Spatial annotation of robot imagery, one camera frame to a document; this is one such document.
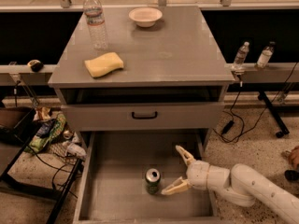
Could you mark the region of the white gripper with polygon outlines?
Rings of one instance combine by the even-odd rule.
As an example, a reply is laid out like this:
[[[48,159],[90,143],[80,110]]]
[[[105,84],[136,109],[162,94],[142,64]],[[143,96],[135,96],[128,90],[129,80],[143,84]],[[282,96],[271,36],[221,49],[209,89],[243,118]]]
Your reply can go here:
[[[205,161],[196,161],[194,156],[182,146],[176,146],[176,151],[179,153],[187,168],[187,179],[182,176],[176,179],[172,184],[162,189],[161,194],[164,196],[181,193],[188,190],[190,187],[194,189],[207,189],[207,175],[210,164]]]

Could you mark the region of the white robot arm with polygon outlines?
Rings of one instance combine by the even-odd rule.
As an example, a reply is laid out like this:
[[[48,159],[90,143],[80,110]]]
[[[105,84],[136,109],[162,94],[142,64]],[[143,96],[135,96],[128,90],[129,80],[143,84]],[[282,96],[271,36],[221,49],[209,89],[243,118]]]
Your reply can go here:
[[[299,224],[299,199],[251,167],[238,163],[232,169],[221,168],[196,160],[182,146],[176,150],[187,166],[187,178],[179,177],[161,191],[163,195],[200,189],[212,190],[242,207],[251,207],[259,200],[288,224]]]

